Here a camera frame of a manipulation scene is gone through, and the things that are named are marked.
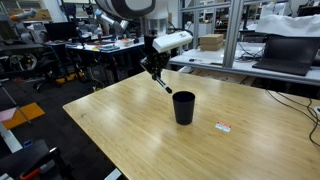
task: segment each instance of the gray carpet floor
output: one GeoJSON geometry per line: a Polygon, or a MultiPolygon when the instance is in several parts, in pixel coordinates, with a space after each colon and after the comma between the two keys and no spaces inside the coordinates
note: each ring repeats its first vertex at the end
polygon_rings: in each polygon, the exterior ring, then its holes
{"type": "MultiPolygon", "coordinates": [[[[62,106],[92,93],[90,83],[73,80],[57,88],[51,84],[37,93],[32,83],[4,82],[3,86],[19,106],[36,102],[45,115],[32,120],[32,125],[24,123],[12,129],[18,141],[44,139],[49,148],[59,147],[62,157],[71,162],[75,179],[104,179],[113,165],[81,128],[64,112],[62,106]]],[[[14,107],[11,100],[0,89],[0,111],[14,107]]],[[[0,138],[0,158],[10,154],[5,142],[0,138]]]]}

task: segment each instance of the cable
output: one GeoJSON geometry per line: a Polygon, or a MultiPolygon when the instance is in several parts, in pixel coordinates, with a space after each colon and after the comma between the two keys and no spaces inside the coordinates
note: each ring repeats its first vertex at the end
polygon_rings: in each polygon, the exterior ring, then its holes
{"type": "Polygon", "coordinates": [[[315,130],[317,129],[317,127],[320,125],[320,124],[319,124],[319,123],[320,123],[320,120],[319,120],[318,114],[314,111],[314,109],[310,108],[310,105],[312,104],[312,99],[309,98],[309,104],[306,106],[306,105],[303,105],[303,104],[301,104],[301,103],[298,103],[298,102],[296,102],[296,101],[294,101],[294,100],[292,100],[292,99],[290,99],[290,98],[282,95],[281,93],[278,93],[278,92],[277,92],[277,94],[279,94],[280,96],[286,98],[287,100],[289,100],[289,101],[291,101],[291,102],[294,102],[294,103],[296,103],[296,104],[298,104],[298,105],[301,105],[301,106],[303,106],[303,107],[306,107],[306,108],[308,109],[309,113],[312,115],[312,117],[314,117],[316,120],[314,120],[313,118],[311,118],[311,117],[310,117],[309,115],[307,115],[306,113],[300,111],[299,109],[294,108],[294,107],[292,107],[292,106],[290,106],[290,105],[288,105],[288,104],[285,104],[285,103],[281,102],[281,101],[278,100],[276,97],[274,97],[274,96],[270,93],[269,90],[266,89],[266,92],[267,92],[274,100],[278,101],[280,104],[282,104],[282,105],[284,105],[284,106],[287,106],[287,107],[289,107],[289,108],[292,108],[292,109],[294,109],[294,110],[302,113],[303,115],[307,116],[310,120],[312,120],[312,121],[315,123],[315,126],[313,127],[312,131],[309,133],[309,139],[310,139],[310,141],[311,141],[313,144],[315,144],[315,145],[317,145],[317,146],[320,147],[320,144],[317,143],[317,142],[315,142],[315,141],[312,139],[313,133],[315,132],[315,130]]]}
{"type": "Polygon", "coordinates": [[[245,50],[244,47],[241,45],[241,43],[240,43],[239,41],[238,41],[238,44],[239,44],[239,46],[241,47],[241,49],[244,51],[244,53],[243,53],[241,56],[243,56],[243,55],[245,55],[245,54],[249,54],[249,55],[252,56],[253,58],[257,58],[256,56],[257,56],[261,51],[264,50],[264,47],[263,47],[260,51],[256,52],[255,54],[252,54],[252,53],[249,53],[247,50],[245,50]]]}
{"type": "Polygon", "coordinates": [[[176,27],[172,24],[172,22],[168,21],[168,23],[169,23],[174,29],[176,29],[176,27]]]}
{"type": "Polygon", "coordinates": [[[168,28],[168,30],[173,31],[172,33],[176,32],[176,31],[187,31],[191,36],[193,36],[193,33],[190,30],[183,29],[183,28],[168,28]]]}
{"type": "Polygon", "coordinates": [[[292,11],[292,7],[291,7],[291,2],[289,3],[289,8],[290,8],[290,11],[291,11],[291,15],[289,14],[288,16],[292,16],[293,11],[292,11]]]}
{"type": "Polygon", "coordinates": [[[102,85],[102,88],[104,88],[104,83],[98,79],[96,79],[93,74],[92,74],[92,71],[91,71],[91,68],[88,68],[88,71],[89,71],[89,74],[91,76],[91,78],[94,80],[94,81],[97,81],[98,83],[100,83],[102,85]]]}
{"type": "Polygon", "coordinates": [[[245,84],[244,82],[249,78],[249,76],[246,76],[245,78],[242,79],[242,81],[240,81],[239,84],[245,84]]]}
{"type": "Polygon", "coordinates": [[[249,63],[252,62],[252,59],[246,59],[245,57],[243,57],[242,55],[240,57],[238,57],[237,59],[234,60],[235,62],[239,62],[239,63],[249,63]]]}

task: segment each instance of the white wall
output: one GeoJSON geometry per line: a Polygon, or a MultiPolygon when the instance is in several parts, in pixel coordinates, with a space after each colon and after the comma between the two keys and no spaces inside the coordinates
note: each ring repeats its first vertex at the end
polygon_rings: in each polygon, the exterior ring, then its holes
{"type": "MultiPolygon", "coordinates": [[[[89,3],[88,0],[64,0],[65,3],[89,3]]],[[[91,0],[91,3],[92,4],[96,4],[96,1],[95,0],[91,0]]]]}
{"type": "Polygon", "coordinates": [[[41,8],[48,9],[53,22],[67,21],[56,0],[39,0],[39,4],[41,8]]]}
{"type": "Polygon", "coordinates": [[[170,0],[169,1],[169,12],[172,13],[172,24],[178,28],[178,7],[179,0],[170,0]]]}
{"type": "Polygon", "coordinates": [[[304,5],[308,2],[308,0],[291,0],[291,8],[293,11],[292,17],[296,17],[298,8],[300,5],[304,5]]]}

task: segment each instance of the wooden table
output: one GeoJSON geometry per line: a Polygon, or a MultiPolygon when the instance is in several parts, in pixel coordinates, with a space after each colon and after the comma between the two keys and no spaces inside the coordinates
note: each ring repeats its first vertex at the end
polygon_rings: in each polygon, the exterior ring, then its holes
{"type": "Polygon", "coordinates": [[[195,93],[192,124],[175,122],[172,95],[146,72],[63,108],[129,179],[319,179],[320,148],[304,115],[262,89],[167,70],[162,78],[174,92],[195,93]]]}

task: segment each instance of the small label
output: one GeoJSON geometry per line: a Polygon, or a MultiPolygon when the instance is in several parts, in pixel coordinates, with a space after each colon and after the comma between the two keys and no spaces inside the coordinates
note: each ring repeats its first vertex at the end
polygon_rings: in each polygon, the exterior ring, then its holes
{"type": "Polygon", "coordinates": [[[230,130],[231,130],[231,126],[229,126],[227,124],[224,124],[222,122],[217,122],[215,127],[217,129],[220,129],[220,130],[225,131],[225,132],[230,132],[230,130]]]}
{"type": "Polygon", "coordinates": [[[27,147],[29,147],[29,146],[32,146],[32,141],[31,140],[28,140],[28,141],[25,141],[25,142],[23,142],[23,147],[24,148],[27,148],[27,147]]]}

